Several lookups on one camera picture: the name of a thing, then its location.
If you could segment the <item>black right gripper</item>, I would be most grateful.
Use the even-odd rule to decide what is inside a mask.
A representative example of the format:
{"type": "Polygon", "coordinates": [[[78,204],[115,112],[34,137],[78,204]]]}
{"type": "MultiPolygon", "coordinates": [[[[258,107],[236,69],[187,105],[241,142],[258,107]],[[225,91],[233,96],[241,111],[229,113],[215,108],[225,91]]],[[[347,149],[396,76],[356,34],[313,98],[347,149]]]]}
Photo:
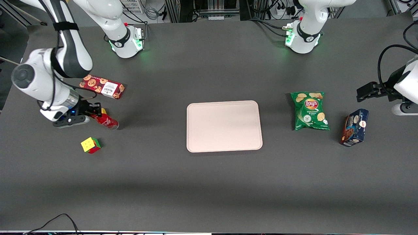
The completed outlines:
{"type": "Polygon", "coordinates": [[[78,103],[65,114],[65,119],[79,119],[91,117],[94,115],[101,115],[101,103],[96,102],[93,106],[89,105],[86,100],[79,100],[78,103]]]}

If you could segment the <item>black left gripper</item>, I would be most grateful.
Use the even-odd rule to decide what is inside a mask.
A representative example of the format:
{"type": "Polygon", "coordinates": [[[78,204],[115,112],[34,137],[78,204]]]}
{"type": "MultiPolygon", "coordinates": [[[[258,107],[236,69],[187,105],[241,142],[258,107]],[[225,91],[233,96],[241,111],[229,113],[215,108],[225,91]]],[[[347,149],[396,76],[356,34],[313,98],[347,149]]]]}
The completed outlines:
{"type": "Polygon", "coordinates": [[[362,102],[369,98],[387,97],[389,101],[404,100],[403,95],[394,89],[394,85],[400,80],[406,65],[391,73],[386,82],[382,81],[381,69],[379,68],[379,83],[381,92],[379,92],[379,84],[377,82],[369,82],[357,89],[357,102],[362,102]]]}

